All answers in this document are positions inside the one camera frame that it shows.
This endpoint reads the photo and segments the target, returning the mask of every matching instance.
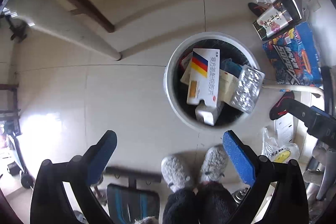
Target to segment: black pants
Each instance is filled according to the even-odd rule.
[[[224,224],[237,208],[230,192],[217,182],[181,189],[168,197],[162,224]]]

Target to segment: toy box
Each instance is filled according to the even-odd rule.
[[[263,49],[279,84],[322,85],[319,56],[307,22],[266,42]]]

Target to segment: feet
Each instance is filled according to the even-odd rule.
[[[194,180],[188,166],[175,155],[165,157],[162,160],[161,172],[168,187],[174,193],[183,188],[194,187]]]
[[[228,155],[223,146],[211,147],[205,154],[205,159],[199,173],[199,183],[217,181],[224,177]]]
[[[228,155],[223,146],[211,147],[199,172],[199,183],[219,182],[224,177]],[[175,193],[183,188],[193,188],[194,179],[189,167],[176,155],[165,157],[161,162],[161,172],[168,187]]]

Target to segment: white trash can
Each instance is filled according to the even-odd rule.
[[[188,86],[181,83],[182,70],[179,61],[190,53],[194,47],[220,49],[220,60],[232,58],[240,65],[249,65],[260,69],[259,65],[248,48],[232,36],[221,32],[202,32],[183,41],[174,51],[166,67],[163,86],[169,103],[176,115],[189,127],[200,132],[225,132],[235,124],[240,123],[248,114],[225,105],[216,124],[210,126],[196,120],[194,105],[186,103]]]

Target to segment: plastic bag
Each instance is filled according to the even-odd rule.
[[[300,150],[296,143],[282,143],[274,137],[270,137],[267,128],[262,129],[262,155],[270,161],[287,163],[291,159],[298,160]]]

